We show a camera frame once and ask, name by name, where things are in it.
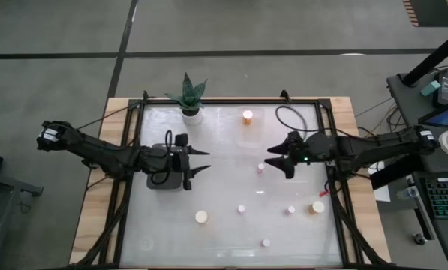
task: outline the gray floor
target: gray floor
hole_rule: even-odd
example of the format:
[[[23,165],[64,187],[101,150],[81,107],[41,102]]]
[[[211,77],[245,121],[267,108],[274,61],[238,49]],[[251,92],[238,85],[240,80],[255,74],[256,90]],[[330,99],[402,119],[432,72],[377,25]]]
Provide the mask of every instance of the gray floor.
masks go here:
[[[101,53],[119,48],[130,0],[0,0],[0,53]],[[399,0],[140,1],[128,52],[432,48],[448,28],[414,28]],[[386,77],[425,55],[127,59],[117,97],[179,92],[184,72],[209,79],[207,96],[351,96],[355,113],[389,97]],[[88,170],[69,153],[37,151],[43,120],[101,117],[114,59],[0,60],[4,173],[45,187],[29,214],[14,213],[3,269],[64,266]],[[357,119],[372,128],[391,102]],[[98,124],[86,130],[98,132]],[[448,269],[437,241],[416,246],[412,212],[381,215],[392,261]]]

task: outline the keyboard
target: keyboard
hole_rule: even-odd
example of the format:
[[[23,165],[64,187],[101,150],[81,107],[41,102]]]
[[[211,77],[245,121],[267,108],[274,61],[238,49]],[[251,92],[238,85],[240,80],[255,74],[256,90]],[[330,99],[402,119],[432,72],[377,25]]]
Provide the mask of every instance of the keyboard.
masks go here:
[[[448,219],[448,182],[427,181],[425,186],[434,217]]]

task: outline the white plant pot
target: white plant pot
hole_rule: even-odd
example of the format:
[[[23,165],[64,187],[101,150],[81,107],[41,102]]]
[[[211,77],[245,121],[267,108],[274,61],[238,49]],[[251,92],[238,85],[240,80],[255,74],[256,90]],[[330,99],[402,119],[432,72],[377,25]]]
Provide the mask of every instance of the white plant pot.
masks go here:
[[[202,108],[200,108],[199,112],[194,116],[186,116],[183,112],[181,112],[181,114],[186,125],[198,125],[201,123],[203,117]]]

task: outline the potted plant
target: potted plant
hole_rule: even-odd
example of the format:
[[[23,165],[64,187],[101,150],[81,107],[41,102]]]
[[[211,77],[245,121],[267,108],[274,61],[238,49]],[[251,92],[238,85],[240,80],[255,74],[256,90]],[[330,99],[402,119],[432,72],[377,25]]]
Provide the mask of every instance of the potted plant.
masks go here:
[[[191,79],[185,73],[184,81],[182,82],[182,96],[165,93],[169,99],[180,104],[182,118],[187,125],[197,125],[202,121],[202,110],[200,109],[202,108],[202,103],[200,98],[206,89],[206,83],[207,79],[193,87]]]

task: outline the succulent plant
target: succulent plant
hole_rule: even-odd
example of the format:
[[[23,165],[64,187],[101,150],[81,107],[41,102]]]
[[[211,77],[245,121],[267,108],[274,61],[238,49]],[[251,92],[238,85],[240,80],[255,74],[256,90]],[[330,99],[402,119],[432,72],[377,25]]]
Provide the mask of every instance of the succulent plant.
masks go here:
[[[182,110],[185,111],[198,111],[202,107],[200,98],[206,89],[207,79],[195,87],[192,85],[191,79],[188,77],[187,72],[184,75],[184,81],[182,82],[182,96],[165,93],[165,95],[180,104]]]

